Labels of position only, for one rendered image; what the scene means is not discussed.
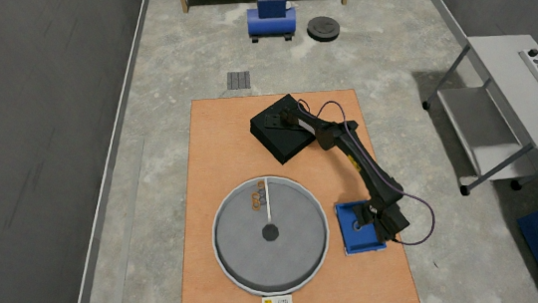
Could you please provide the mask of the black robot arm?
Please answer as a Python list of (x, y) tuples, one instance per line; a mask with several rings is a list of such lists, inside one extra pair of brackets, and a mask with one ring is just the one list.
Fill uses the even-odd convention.
[(358, 123), (354, 120), (347, 121), (347, 126), (351, 131), (349, 133), (344, 122), (313, 119), (301, 112), (297, 103), (282, 108), (279, 115), (265, 114), (264, 128), (310, 132), (317, 138), (324, 151), (337, 146), (355, 167), (371, 197), (367, 202), (367, 207), (372, 214), (367, 210), (362, 213), (365, 223), (375, 223), (376, 237), (380, 243), (396, 238), (396, 234), (409, 226), (409, 222), (397, 204), (397, 201), (404, 195), (390, 188), (385, 180), (400, 190), (404, 188), (383, 171), (366, 150), (358, 133), (354, 131), (358, 128)]

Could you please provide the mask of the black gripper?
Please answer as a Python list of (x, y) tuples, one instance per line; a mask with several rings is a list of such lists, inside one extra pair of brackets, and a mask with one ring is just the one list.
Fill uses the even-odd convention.
[[(365, 204), (365, 206), (363, 207), (364, 204)], [(360, 226), (365, 226), (365, 225), (367, 225), (367, 224), (365, 223), (363, 217), (362, 217), (362, 213), (363, 213), (365, 210), (367, 210), (368, 212), (370, 212), (370, 211), (368, 210), (368, 207), (367, 207), (367, 202), (364, 202), (364, 203), (361, 203), (361, 204), (358, 204), (358, 205), (353, 206), (352, 210), (353, 210), (354, 214), (356, 215), (356, 217), (357, 217), (357, 219), (358, 219), (358, 224), (359, 224)], [(372, 213), (370, 212), (370, 214), (372, 214)]]

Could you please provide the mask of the blue open box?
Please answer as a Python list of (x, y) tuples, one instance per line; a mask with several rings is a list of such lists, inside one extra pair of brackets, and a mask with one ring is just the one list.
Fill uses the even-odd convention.
[[(361, 230), (359, 231), (354, 231), (352, 228), (354, 222), (357, 221), (356, 215), (352, 211), (352, 207), (355, 205), (367, 202), (367, 201), (368, 200), (361, 200), (361, 201), (340, 203), (336, 206), (336, 211), (337, 211), (336, 216), (338, 219), (344, 247), (347, 246), (346, 249), (348, 250), (347, 251), (348, 254), (358, 253), (358, 252), (361, 253), (361, 252), (364, 252), (365, 250), (370, 251), (370, 250), (387, 248), (387, 245), (385, 243), (380, 244), (380, 242), (377, 240), (376, 231), (374, 228), (375, 223), (362, 226)], [(343, 228), (341, 229), (341, 227)]]

